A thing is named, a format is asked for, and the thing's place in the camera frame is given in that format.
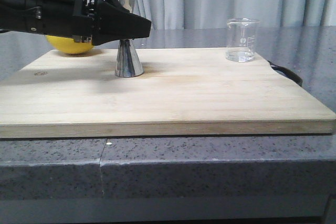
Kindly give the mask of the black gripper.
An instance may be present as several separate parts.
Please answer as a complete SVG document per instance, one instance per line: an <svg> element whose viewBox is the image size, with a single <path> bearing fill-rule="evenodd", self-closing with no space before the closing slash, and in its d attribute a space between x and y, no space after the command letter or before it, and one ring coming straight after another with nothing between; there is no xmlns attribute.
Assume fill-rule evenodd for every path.
<svg viewBox="0 0 336 224"><path fill-rule="evenodd" d="M119 0L26 0L26 7L28 32L94 46L146 38L151 31L150 20L130 13Z"/></svg>

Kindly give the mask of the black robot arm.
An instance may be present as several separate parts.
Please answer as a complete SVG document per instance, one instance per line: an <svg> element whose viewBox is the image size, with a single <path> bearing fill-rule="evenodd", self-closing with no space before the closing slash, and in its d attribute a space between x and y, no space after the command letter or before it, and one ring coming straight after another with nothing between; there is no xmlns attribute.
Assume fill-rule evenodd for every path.
<svg viewBox="0 0 336 224"><path fill-rule="evenodd" d="M151 21L118 0L1 0L1 29L89 41L146 38Z"/></svg>

